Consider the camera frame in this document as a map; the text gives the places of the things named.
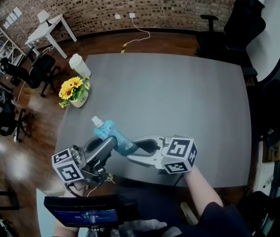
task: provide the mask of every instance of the yellow flower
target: yellow flower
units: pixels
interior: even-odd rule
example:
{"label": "yellow flower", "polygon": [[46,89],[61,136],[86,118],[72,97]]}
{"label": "yellow flower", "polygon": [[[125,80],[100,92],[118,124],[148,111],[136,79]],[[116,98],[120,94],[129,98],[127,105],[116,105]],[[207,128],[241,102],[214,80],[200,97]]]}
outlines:
{"label": "yellow flower", "polygon": [[59,95],[60,94],[62,95],[61,96],[62,99],[68,100],[73,95],[73,88],[70,88],[70,87],[69,88],[63,88],[63,89],[61,89]]}
{"label": "yellow flower", "polygon": [[65,81],[65,82],[61,85],[61,89],[70,87],[69,84],[70,84],[70,83],[69,83],[69,80],[68,80],[68,81]]}
{"label": "yellow flower", "polygon": [[83,81],[80,77],[73,77],[70,80],[68,80],[68,82],[70,87],[75,88],[79,88],[83,84]]}
{"label": "yellow flower", "polygon": [[86,89],[90,89],[90,83],[88,82],[85,86]]}

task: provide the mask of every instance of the bottle cap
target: bottle cap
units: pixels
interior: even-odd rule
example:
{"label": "bottle cap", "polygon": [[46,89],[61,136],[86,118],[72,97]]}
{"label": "bottle cap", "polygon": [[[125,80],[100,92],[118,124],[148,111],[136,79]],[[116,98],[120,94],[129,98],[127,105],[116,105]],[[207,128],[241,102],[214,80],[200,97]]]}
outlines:
{"label": "bottle cap", "polygon": [[100,128],[104,124],[97,116],[92,117],[92,121],[97,128]]}
{"label": "bottle cap", "polygon": [[69,60],[70,67],[73,69],[82,62],[82,56],[75,53]]}

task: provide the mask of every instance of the brick wall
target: brick wall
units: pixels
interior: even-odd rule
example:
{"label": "brick wall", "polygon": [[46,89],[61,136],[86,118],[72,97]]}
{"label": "brick wall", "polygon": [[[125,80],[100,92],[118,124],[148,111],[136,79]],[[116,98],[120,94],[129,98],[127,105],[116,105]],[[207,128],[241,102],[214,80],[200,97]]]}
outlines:
{"label": "brick wall", "polygon": [[[22,11],[7,30],[7,34],[20,47],[38,26],[37,14],[45,9],[51,16],[62,13],[76,36],[131,28],[129,12],[136,13],[135,24],[139,27],[205,30],[208,25],[200,14],[219,17],[215,29],[222,30],[228,20],[235,0],[0,0],[0,25],[18,6]],[[121,20],[114,14],[120,13]],[[68,39],[64,27],[56,28],[52,36],[57,40]],[[48,45],[46,40],[39,46]]]}

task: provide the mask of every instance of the cable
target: cable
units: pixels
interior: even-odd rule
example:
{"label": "cable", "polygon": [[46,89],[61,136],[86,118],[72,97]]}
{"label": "cable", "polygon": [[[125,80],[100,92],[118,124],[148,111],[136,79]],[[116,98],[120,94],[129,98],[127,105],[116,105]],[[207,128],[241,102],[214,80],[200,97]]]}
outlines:
{"label": "cable", "polygon": [[[50,52],[50,51],[53,50],[53,49],[54,49],[54,46],[49,46],[49,47],[47,47],[44,51],[47,50],[47,51],[45,52],[45,53],[47,53],[47,52]],[[15,109],[17,108],[17,103],[18,103],[18,100],[20,99],[20,95],[21,95],[21,93],[22,93],[22,90],[23,90],[24,85],[25,85],[25,82],[23,83],[23,86],[22,86],[22,88],[21,88],[21,91],[20,91],[20,93],[18,94],[18,98],[17,98],[17,101],[16,101]]]}
{"label": "cable", "polygon": [[174,183],[173,187],[176,186],[176,184],[178,184],[178,182],[180,181],[180,179],[182,179],[182,177],[184,176],[184,174],[181,174],[180,177],[177,179],[177,181]]}
{"label": "cable", "polygon": [[25,47],[12,47],[12,46],[9,46],[9,45],[3,45],[2,43],[0,43],[1,46],[6,46],[6,47],[9,47],[9,48],[19,48],[19,49],[25,49],[25,48],[29,48],[29,46],[25,46]]}
{"label": "cable", "polygon": [[111,176],[107,176],[107,180],[105,182],[113,182],[116,184]]}
{"label": "cable", "polygon": [[89,195],[91,194],[91,192],[94,191],[94,190],[96,190],[99,186],[100,186],[100,184],[98,184],[94,189],[92,189],[86,197],[88,198]]}
{"label": "cable", "polygon": [[70,192],[73,196],[75,196],[75,197],[77,197],[77,198],[78,198],[78,197],[79,197],[79,198],[82,197],[82,196],[78,195],[77,193],[73,192],[73,191],[70,189],[69,184],[65,184],[65,187],[66,187],[67,191]]}
{"label": "cable", "polygon": [[132,24],[134,25],[134,27],[136,27],[136,28],[137,28],[139,31],[141,31],[141,32],[148,33],[148,34],[149,34],[149,37],[146,37],[146,38],[143,38],[143,39],[134,39],[134,40],[132,40],[132,41],[130,41],[130,42],[125,43],[125,45],[126,45],[126,44],[129,44],[129,43],[131,43],[131,42],[133,42],[133,41],[146,40],[146,39],[149,39],[149,38],[151,37],[151,35],[150,35],[150,33],[149,33],[148,31],[140,30],[140,29],[134,24],[134,19],[133,19],[133,18],[131,18],[131,20],[132,20]]}
{"label": "cable", "polygon": [[55,48],[54,46],[49,46],[49,47],[47,47],[47,48],[42,52],[42,54],[45,54],[45,53],[47,53],[47,52],[50,52],[50,51],[52,51],[54,48]]}

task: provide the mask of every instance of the gray table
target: gray table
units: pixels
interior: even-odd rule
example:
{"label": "gray table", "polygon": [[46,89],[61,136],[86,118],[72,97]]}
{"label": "gray table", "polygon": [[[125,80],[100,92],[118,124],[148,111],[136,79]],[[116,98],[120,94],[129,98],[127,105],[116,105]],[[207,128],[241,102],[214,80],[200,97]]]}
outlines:
{"label": "gray table", "polygon": [[[196,165],[213,187],[247,184],[251,157],[249,105],[241,68],[169,54],[90,55],[92,90],[78,109],[68,106],[56,151],[94,136],[91,118],[111,119],[130,139],[180,134],[196,140]],[[129,162],[117,152],[108,173],[173,185],[178,175]]]}

